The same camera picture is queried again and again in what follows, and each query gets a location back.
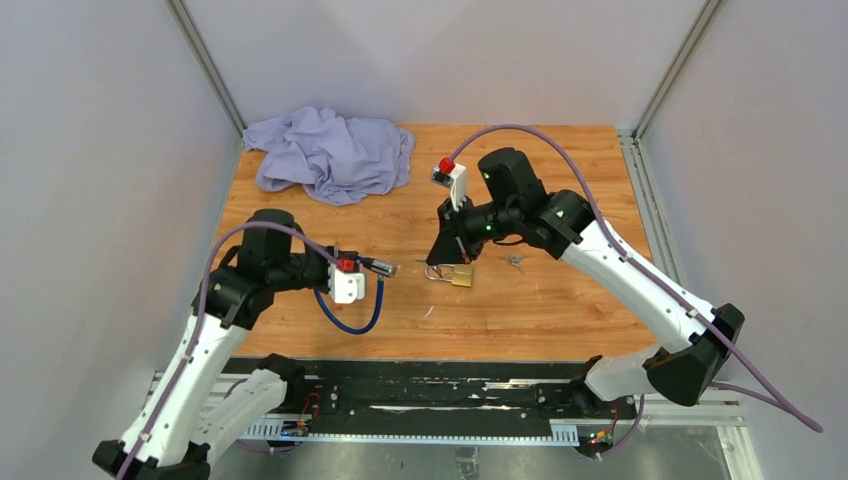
crumpled fabric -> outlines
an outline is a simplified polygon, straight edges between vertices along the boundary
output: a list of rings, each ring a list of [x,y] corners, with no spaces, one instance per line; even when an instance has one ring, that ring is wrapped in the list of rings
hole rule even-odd
[[[260,189],[278,192],[300,184],[315,200],[337,206],[409,183],[415,147],[415,137],[388,120],[345,120],[314,107],[254,123],[243,139],[248,150],[268,152],[256,173]]]

padlock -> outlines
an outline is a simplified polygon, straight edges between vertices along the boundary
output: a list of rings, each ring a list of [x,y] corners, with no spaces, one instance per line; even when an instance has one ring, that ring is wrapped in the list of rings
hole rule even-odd
[[[442,274],[442,268],[444,267],[448,267],[453,271],[449,277]],[[457,287],[471,288],[471,283],[474,280],[474,267],[471,265],[429,265],[424,269],[424,276],[430,280],[450,282],[451,285]]]

white wall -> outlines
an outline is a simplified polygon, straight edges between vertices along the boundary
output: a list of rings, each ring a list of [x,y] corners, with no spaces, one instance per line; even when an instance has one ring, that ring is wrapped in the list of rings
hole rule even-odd
[[[248,123],[633,126],[703,0],[189,0]]]
[[[163,1],[2,2],[0,478],[105,478],[237,148]]]
[[[645,140],[692,290],[745,312],[743,350],[825,426],[745,402],[768,479],[848,470],[846,25],[841,0],[725,2]]]

blue cable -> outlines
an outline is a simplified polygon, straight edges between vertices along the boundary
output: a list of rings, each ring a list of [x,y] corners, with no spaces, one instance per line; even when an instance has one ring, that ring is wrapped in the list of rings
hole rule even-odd
[[[383,277],[377,277],[377,300],[374,302],[374,313],[371,314],[371,321],[368,322],[368,325],[365,325],[362,328],[351,328],[341,322],[333,312],[327,308],[327,304],[324,303],[324,298],[321,297],[321,292],[318,291],[317,288],[312,291],[315,292],[315,300],[318,300],[318,306],[321,307],[321,310],[324,311],[324,315],[333,322],[333,325],[339,327],[344,332],[350,333],[351,335],[362,335],[363,333],[368,333],[374,328],[374,325],[377,325],[377,319],[380,318],[380,310],[383,308]]]

